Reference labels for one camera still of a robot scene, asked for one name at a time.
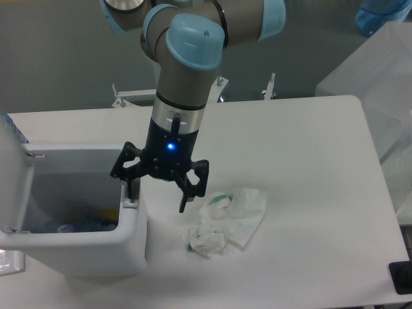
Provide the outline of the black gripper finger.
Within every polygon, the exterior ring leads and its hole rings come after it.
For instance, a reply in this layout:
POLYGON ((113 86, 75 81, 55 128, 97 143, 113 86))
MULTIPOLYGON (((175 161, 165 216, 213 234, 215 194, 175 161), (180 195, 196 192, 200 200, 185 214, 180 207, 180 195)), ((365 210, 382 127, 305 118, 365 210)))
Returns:
POLYGON ((209 177, 209 161, 199 160, 196 162, 188 161, 183 173, 179 174, 178 186, 182 190, 183 196, 180 202, 179 213, 183 213, 187 202, 193 201, 195 197, 204 197, 209 177), (198 177, 198 183, 192 184, 187 176, 189 171, 194 171, 198 177))
POLYGON ((126 142, 110 172, 112 178, 118 178, 127 183, 127 197, 129 199, 133 199, 135 191, 133 181, 143 177, 144 171, 140 161, 128 167, 125 167, 124 164, 131 163, 136 158, 140 159, 141 154, 141 149, 131 142, 126 142))

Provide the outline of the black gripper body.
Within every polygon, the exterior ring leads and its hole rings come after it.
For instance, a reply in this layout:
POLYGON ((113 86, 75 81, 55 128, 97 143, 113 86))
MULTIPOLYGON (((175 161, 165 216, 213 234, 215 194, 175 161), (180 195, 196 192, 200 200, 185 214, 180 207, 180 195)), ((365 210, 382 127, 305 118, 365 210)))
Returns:
POLYGON ((173 181, 174 175, 177 174, 186 181, 197 136, 197 131, 173 135, 151 120, 145 147, 138 163, 138 176, 149 175, 173 181))

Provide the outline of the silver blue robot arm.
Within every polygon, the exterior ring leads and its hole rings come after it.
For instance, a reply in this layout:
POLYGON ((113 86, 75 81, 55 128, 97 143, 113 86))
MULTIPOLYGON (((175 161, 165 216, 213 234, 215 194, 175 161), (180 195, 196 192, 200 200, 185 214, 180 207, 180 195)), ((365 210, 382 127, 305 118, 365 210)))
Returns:
POLYGON ((111 175, 126 183, 151 176, 182 190, 180 208, 205 195, 207 160, 191 156, 223 51, 279 33, 286 22, 284 1, 101 1, 110 27, 141 29, 144 53, 160 66, 145 146, 126 142, 111 175))

